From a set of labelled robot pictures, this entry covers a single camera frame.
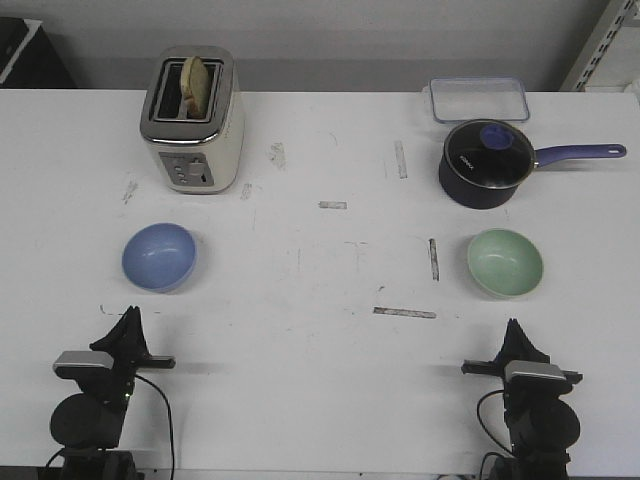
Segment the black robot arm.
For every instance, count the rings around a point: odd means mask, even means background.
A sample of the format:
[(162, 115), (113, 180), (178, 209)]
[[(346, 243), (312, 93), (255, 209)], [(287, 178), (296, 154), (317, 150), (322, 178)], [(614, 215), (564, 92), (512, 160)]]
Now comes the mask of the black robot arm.
[[(491, 361), (466, 360), (464, 374), (496, 377), (502, 387), (476, 403), (476, 419), (499, 448), (481, 460), (480, 479), (566, 479), (568, 448), (579, 439), (575, 411), (561, 397), (583, 380), (577, 371), (563, 370), (538, 350), (515, 318), (507, 322), (502, 346)], [(507, 444), (497, 439), (482, 418), (484, 402), (499, 395), (508, 430)]]
[(133, 453), (118, 448), (137, 380), (153, 388), (167, 409), (170, 473), (176, 456), (172, 410), (167, 395), (143, 370), (170, 370), (172, 356), (152, 355), (146, 343), (140, 308), (130, 306), (115, 326), (84, 351), (67, 350), (54, 361), (54, 374), (74, 381), (80, 391), (61, 401), (49, 423), (61, 448), (51, 458), (63, 459), (60, 479), (143, 479)]

